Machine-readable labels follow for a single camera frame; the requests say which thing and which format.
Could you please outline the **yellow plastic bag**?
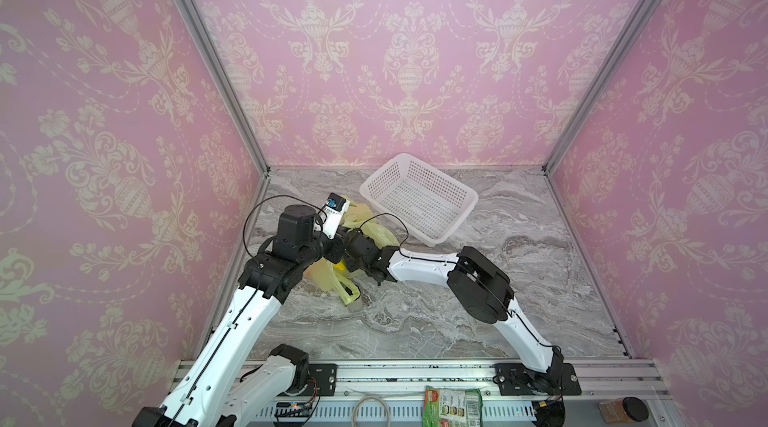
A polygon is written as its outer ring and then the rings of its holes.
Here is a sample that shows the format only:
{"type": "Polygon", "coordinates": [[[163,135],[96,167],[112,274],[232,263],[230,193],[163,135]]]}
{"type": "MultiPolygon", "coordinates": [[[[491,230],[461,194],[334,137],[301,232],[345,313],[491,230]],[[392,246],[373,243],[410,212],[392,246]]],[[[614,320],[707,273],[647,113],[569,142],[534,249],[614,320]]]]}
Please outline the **yellow plastic bag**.
{"type": "MultiPolygon", "coordinates": [[[[348,197],[345,199],[349,207],[342,215],[341,227],[361,227],[363,233],[371,237],[378,248],[396,246],[399,243],[390,229],[373,220],[374,213],[367,204],[355,202],[348,197]]],[[[350,272],[344,261],[333,264],[325,258],[312,264],[304,272],[306,280],[324,293],[337,295],[344,306],[350,306],[359,299],[360,290],[354,279],[362,275],[360,270],[350,272]]]]}

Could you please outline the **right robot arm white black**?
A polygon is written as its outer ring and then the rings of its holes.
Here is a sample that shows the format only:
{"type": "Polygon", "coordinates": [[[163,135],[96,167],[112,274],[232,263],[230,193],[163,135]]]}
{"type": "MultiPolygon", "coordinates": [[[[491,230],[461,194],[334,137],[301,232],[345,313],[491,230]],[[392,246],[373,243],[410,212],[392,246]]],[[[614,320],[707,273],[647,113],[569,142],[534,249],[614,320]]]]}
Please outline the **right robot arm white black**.
{"type": "Polygon", "coordinates": [[[494,326],[522,363],[519,380],[539,393],[563,392],[564,356],[546,341],[522,311],[508,275],[479,250],[465,246],[456,254],[414,253],[398,246],[379,247],[360,228],[343,236],[343,261],[378,284],[420,282],[448,288],[475,320],[494,326]]]}

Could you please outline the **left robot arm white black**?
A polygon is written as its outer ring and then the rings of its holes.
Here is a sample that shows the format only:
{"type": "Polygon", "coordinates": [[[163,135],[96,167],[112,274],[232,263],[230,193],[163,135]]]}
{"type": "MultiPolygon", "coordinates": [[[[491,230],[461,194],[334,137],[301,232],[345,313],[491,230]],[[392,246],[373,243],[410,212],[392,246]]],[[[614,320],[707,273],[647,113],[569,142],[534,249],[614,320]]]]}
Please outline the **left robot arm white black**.
{"type": "Polygon", "coordinates": [[[279,217],[274,236],[250,256],[214,334],[179,384],[157,407],[144,407],[136,426],[246,426],[278,395],[307,382],[308,356],[280,345],[244,381],[236,379],[256,341],[304,272],[326,258],[338,261],[337,235],[348,201],[332,194],[321,209],[295,203],[279,217]]]}

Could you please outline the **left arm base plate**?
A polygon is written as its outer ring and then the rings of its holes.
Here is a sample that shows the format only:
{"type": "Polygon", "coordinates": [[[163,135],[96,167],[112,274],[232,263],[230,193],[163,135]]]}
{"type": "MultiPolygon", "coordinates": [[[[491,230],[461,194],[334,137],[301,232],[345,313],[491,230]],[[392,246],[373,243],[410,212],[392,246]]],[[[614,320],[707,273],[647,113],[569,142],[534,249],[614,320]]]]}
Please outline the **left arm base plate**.
{"type": "Polygon", "coordinates": [[[295,369],[289,388],[280,396],[331,397],[336,392],[338,365],[335,363],[309,363],[295,369]]]}

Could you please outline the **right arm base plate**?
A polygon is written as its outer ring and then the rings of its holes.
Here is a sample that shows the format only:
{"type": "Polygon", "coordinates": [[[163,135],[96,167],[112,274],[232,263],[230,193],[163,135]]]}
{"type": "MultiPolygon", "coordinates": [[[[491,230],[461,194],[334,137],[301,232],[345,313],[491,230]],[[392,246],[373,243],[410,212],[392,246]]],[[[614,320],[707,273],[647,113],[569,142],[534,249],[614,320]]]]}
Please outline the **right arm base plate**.
{"type": "Polygon", "coordinates": [[[497,363],[493,382],[502,396],[580,396],[582,388],[572,364],[563,364],[559,378],[553,373],[527,369],[522,363],[497,363]]]}

